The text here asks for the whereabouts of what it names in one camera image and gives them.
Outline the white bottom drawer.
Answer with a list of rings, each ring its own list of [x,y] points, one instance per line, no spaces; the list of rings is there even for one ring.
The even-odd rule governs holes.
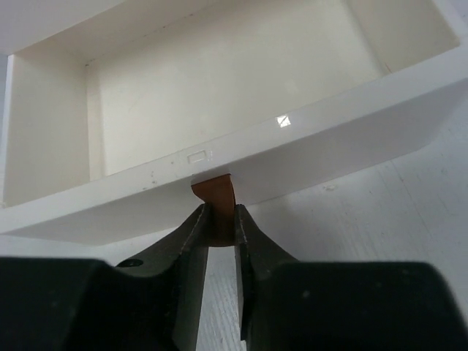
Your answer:
[[[177,226],[424,147],[467,98],[448,1],[3,1],[1,234]]]

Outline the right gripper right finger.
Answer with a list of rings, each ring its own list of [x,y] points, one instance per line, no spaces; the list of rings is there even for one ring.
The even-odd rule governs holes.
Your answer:
[[[241,339],[248,350],[465,350],[467,325],[422,262],[295,259],[235,208]]]

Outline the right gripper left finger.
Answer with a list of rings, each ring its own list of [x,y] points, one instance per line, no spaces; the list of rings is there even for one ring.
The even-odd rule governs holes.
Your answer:
[[[194,350],[211,207],[118,265],[1,259],[3,350]]]

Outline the brown drawer handle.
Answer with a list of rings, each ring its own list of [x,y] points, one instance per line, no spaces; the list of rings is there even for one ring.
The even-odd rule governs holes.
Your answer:
[[[236,201],[230,174],[193,184],[192,192],[211,209],[205,243],[210,247],[234,246]]]

